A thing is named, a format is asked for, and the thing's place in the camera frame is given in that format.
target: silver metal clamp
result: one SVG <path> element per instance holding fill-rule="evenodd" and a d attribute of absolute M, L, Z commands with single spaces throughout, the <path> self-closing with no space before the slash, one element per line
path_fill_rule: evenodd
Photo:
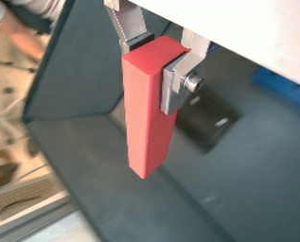
<path fill-rule="evenodd" d="M 206 57 L 210 41 L 183 28 L 181 43 L 190 52 L 163 69 L 161 110 L 165 114 L 181 108 L 189 93 L 195 93 L 202 86 L 194 68 Z"/>
<path fill-rule="evenodd" d="M 147 32 L 141 7 L 127 0 L 104 0 L 106 10 L 119 36 L 122 54 L 150 42 L 154 35 Z"/>
<path fill-rule="evenodd" d="M 104 0 L 107 13 L 121 39 L 122 53 L 150 42 L 153 34 L 147 32 L 141 7 L 127 0 Z M 161 110 L 165 114 L 181 108 L 189 93 L 195 93 L 202 86 L 202 78 L 195 74 L 195 67 L 206 57 L 210 41 L 183 28 L 182 45 L 190 49 L 163 68 Z"/>

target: cable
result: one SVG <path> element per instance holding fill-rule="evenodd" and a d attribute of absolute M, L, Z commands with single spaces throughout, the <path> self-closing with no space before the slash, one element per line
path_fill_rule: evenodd
<path fill-rule="evenodd" d="M 40 168 L 43 168 L 44 166 L 47 166 L 48 164 L 44 164 L 42 166 L 39 166 L 38 168 L 32 169 L 31 171 L 28 171 L 26 174 L 23 174 L 19 178 L 16 178 L 14 181 L 11 181 L 9 183 L 7 183 L 5 185 L 0 186 L 0 189 L 14 185 L 16 182 L 19 182 L 22 179 L 24 179 L 27 176 L 30 176 L 32 173 L 35 173 Z"/>

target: bolt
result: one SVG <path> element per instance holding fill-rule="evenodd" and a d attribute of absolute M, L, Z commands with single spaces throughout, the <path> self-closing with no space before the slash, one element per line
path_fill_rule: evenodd
<path fill-rule="evenodd" d="M 183 78 L 183 87 L 191 92 L 197 93 L 202 87 L 203 79 L 197 76 L 195 71 L 190 72 Z"/>

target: red block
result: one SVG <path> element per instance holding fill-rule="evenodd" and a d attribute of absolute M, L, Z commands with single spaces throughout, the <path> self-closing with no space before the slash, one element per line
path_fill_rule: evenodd
<path fill-rule="evenodd" d="M 162 36 L 123 55 L 129 166 L 143 179 L 167 156 L 175 113 L 161 111 L 162 67 L 187 49 Z"/>

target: white panel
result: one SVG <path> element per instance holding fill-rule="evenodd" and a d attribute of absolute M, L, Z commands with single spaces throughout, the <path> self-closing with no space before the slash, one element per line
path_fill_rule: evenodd
<path fill-rule="evenodd" d="M 130 0 L 300 83 L 300 0 Z"/>

